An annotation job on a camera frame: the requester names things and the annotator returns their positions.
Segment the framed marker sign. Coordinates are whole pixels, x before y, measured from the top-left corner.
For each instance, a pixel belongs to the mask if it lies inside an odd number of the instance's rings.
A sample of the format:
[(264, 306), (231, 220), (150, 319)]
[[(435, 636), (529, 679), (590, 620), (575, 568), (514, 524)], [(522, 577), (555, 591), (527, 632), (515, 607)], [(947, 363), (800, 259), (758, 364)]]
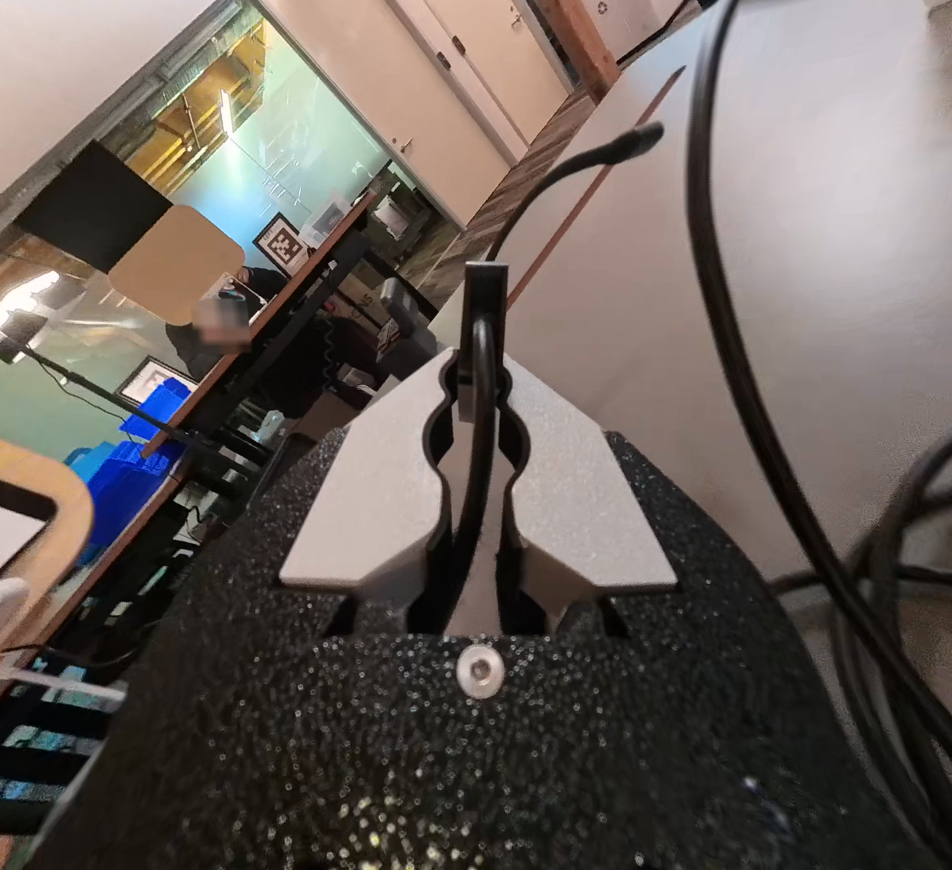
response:
[(288, 279), (297, 275), (311, 254), (297, 228), (280, 212), (268, 221), (253, 244)]

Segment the small framed sign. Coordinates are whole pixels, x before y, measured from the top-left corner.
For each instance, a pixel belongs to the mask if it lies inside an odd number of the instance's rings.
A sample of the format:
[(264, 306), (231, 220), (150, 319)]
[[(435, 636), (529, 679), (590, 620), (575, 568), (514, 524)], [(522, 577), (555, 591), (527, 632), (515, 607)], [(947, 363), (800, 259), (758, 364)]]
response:
[(145, 356), (114, 393), (127, 403), (139, 405), (148, 399), (156, 387), (171, 378), (176, 379), (190, 393), (198, 387), (198, 383), (184, 370), (166, 364), (154, 356)]

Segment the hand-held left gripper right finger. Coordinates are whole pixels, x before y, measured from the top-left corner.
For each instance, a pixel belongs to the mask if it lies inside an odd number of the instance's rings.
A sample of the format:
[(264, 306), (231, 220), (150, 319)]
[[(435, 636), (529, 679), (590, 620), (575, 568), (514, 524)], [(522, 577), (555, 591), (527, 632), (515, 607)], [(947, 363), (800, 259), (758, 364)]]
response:
[(505, 355), (495, 581), (505, 633), (546, 633), (576, 606), (674, 591), (678, 578), (601, 426)]

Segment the wooden desk black legs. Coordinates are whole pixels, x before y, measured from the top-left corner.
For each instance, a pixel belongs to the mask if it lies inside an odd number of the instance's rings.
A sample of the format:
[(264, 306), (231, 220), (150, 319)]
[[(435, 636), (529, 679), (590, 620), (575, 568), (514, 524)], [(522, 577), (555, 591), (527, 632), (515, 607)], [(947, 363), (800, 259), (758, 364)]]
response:
[(358, 229), (358, 222), (378, 201), (378, 195), (367, 189), (353, 204), (320, 247), (260, 312), (252, 325), (251, 349), (222, 358), (182, 403), (168, 422), (174, 433), (208, 439), (222, 433), (232, 413), (252, 393), (265, 371), (362, 260), (385, 279), (397, 279), (426, 321), (437, 316), (438, 308), (384, 262)]

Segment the clear storage container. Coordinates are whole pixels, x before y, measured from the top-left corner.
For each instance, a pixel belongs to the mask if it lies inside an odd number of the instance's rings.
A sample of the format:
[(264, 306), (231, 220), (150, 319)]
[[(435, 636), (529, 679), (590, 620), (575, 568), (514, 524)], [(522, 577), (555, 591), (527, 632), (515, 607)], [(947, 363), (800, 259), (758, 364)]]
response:
[(300, 240), (309, 249), (317, 250), (350, 210), (351, 202), (341, 191), (332, 188), (319, 207), (302, 223)]

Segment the blue plastic bin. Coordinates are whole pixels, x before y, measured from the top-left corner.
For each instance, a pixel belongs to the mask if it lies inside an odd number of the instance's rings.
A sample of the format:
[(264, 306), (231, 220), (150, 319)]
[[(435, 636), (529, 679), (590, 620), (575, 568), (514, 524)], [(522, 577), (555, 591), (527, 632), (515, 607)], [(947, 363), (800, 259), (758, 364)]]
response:
[(128, 527), (159, 489), (184, 452), (184, 445), (166, 443), (149, 457), (134, 440), (71, 452), (65, 465), (86, 483), (93, 502), (93, 524), (76, 569), (96, 560)]

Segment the studio light on stand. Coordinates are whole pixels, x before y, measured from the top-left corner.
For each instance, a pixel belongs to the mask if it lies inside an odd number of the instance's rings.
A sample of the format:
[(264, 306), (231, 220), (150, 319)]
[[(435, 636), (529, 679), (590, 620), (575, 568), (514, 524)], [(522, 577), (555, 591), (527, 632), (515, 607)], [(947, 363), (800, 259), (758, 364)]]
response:
[(224, 460), (217, 447), (209, 444), (201, 435), (190, 434), (173, 427), (171, 424), (156, 418), (131, 402), (123, 400), (113, 392), (93, 383), (88, 378), (72, 372), (46, 356), (34, 350), (30, 341), (46, 325), (42, 316), (30, 312), (14, 311), (6, 315), (1, 325), (1, 360), (4, 364), (13, 364), (16, 355), (23, 355), (43, 368), (46, 372), (55, 375), (59, 380), (65, 380), (67, 385), (74, 385), (89, 392), (95, 398), (108, 402), (115, 407), (125, 410), (128, 414), (137, 417), (145, 424), (149, 424), (157, 431), (165, 434), (178, 443), (184, 445), (187, 451), (206, 459)]

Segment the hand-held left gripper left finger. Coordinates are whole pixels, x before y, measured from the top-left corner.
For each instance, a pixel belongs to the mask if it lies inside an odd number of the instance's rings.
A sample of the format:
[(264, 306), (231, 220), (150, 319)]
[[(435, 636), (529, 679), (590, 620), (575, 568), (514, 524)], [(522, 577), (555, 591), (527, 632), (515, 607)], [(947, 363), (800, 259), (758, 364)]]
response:
[(283, 586), (449, 621), (456, 361), (446, 348), (351, 423), (284, 561)]

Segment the wooden pillar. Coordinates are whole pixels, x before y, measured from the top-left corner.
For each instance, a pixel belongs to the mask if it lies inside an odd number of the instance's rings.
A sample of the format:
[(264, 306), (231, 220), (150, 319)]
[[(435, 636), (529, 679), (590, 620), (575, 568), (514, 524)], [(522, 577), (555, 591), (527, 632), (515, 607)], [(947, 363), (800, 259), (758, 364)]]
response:
[(589, 97), (600, 103), (621, 77), (582, 0), (534, 0), (578, 74)]

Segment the black hanging panel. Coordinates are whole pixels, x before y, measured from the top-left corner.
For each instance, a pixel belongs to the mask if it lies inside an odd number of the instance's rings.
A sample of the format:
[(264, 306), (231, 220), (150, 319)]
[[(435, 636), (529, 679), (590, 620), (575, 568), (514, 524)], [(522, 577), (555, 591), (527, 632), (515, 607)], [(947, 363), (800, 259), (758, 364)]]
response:
[(173, 203), (97, 140), (16, 216), (25, 233), (108, 273)]

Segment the blue plastic tray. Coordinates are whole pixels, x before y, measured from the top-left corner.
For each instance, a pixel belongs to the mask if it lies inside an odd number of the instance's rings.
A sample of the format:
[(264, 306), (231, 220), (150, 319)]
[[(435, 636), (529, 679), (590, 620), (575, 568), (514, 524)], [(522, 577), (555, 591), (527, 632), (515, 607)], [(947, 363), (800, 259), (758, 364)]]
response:
[[(171, 376), (154, 387), (138, 408), (155, 420), (166, 424), (192, 392), (192, 386), (185, 384), (177, 376)], [(118, 432), (141, 440), (150, 440), (160, 433), (160, 430), (154, 424), (133, 414), (120, 424)]]

